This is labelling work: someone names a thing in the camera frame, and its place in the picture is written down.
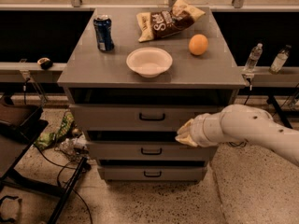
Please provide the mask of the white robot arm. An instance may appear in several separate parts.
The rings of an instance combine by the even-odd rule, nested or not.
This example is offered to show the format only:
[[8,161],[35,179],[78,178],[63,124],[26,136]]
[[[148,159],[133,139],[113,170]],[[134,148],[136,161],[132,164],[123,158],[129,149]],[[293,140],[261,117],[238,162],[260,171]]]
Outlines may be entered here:
[[299,166],[299,132],[275,123],[267,111],[247,105],[228,105],[219,113],[189,119],[177,130],[176,140],[191,147],[247,142]]

